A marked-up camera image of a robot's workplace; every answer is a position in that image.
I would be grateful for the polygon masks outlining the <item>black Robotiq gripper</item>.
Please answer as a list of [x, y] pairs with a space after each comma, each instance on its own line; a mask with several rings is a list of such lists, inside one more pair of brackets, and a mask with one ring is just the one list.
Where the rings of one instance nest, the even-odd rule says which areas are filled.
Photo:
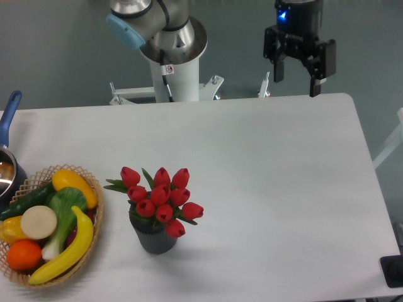
[[276, 24], [265, 29], [263, 57], [273, 65], [275, 83], [284, 79], [287, 57], [303, 63], [310, 74], [309, 96], [321, 93], [321, 85], [336, 73], [336, 41], [319, 39], [322, 1], [275, 1]]

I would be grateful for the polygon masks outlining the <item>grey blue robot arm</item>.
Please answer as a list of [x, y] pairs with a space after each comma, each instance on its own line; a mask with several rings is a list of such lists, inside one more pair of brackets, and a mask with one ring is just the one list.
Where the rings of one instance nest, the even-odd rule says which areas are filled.
[[[322, 1], [276, 1], [276, 23], [265, 29], [263, 55], [273, 71], [262, 81], [259, 97], [268, 97], [270, 81], [284, 78], [284, 61], [302, 63], [310, 76], [311, 97], [336, 72], [336, 42], [319, 39]], [[155, 97], [159, 103], [217, 98], [223, 79], [199, 81], [199, 59], [207, 47], [204, 26], [189, 14], [188, 1], [111, 1], [106, 23], [126, 47], [149, 61], [152, 87], [115, 89], [114, 100]]]

